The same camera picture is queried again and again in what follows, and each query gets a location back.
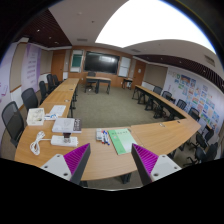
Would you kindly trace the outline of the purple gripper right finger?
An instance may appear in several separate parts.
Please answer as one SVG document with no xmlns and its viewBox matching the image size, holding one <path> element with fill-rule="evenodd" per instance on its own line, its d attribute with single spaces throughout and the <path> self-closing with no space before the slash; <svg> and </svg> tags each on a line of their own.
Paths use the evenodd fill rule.
<svg viewBox="0 0 224 224">
<path fill-rule="evenodd" d="M 167 155 L 158 156 L 136 144 L 132 144 L 131 154 L 143 185 L 150 184 L 180 170 L 180 167 Z"/>
</svg>

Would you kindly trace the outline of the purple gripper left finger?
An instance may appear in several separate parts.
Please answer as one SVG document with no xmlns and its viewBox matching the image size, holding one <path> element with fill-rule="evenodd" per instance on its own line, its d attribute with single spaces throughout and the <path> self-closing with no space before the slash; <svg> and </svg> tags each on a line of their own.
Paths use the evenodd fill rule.
<svg viewBox="0 0 224 224">
<path fill-rule="evenodd" d="M 79 185 L 90 153 L 90 144 L 85 144 L 65 155 L 56 154 L 42 169 Z"/>
</svg>

